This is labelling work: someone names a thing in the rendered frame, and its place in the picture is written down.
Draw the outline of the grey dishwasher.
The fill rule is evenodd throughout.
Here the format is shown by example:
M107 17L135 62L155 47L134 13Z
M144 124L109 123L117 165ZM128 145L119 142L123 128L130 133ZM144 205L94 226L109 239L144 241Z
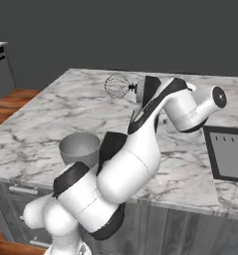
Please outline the grey dishwasher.
M0 100L15 89L12 70L6 53L7 45L7 42L0 42Z

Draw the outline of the grey drawer front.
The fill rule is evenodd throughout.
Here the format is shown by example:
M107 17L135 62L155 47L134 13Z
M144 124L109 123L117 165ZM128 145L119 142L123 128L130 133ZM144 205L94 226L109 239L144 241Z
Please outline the grey drawer front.
M9 228L17 243L31 245L30 240L39 240L40 242L52 243L51 236L45 229L31 229L21 219L11 217L8 220Z
M38 189L39 193L37 195L31 195L31 194L25 194L25 193L19 193L19 192L12 192L8 189L8 187L13 186L13 185L30 188L30 189L36 188L36 189ZM0 186L6 196L9 204L12 206L13 211L17 215L17 217L20 217L23 215L23 210L27 203L29 203L39 197L42 197L42 196L45 196L45 195L48 195L51 193L51 190L49 190L49 189L43 189L43 188L39 188L39 187L31 187L31 186L20 185L20 184L12 184L12 183L6 183L6 182L1 182Z

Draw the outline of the grey sink with dark rim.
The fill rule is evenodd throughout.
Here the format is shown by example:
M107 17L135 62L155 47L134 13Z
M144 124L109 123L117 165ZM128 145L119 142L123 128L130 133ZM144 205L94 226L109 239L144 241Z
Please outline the grey sink with dark rim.
M238 182L238 127L203 128L214 179Z

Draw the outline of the grey mixer bowl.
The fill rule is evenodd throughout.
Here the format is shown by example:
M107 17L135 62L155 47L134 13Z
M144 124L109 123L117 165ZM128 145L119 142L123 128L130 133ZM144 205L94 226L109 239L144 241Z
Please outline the grey mixer bowl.
M100 139L90 132L75 132L65 136L59 143L64 164L81 161L88 167L99 161Z

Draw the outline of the grey island cupboard panels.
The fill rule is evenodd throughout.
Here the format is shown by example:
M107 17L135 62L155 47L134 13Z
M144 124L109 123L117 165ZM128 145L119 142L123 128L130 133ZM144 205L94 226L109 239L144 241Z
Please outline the grey island cupboard panels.
M113 237L86 240L94 255L238 255L238 198L209 207L132 200Z

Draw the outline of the black stand mixer base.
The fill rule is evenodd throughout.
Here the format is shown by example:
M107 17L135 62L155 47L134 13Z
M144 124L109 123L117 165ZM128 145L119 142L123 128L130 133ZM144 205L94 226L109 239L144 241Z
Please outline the black stand mixer base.
M100 173L105 162L110 160L117 152L121 150L127 135L122 132L108 131L102 141L99 152L99 168L97 173Z

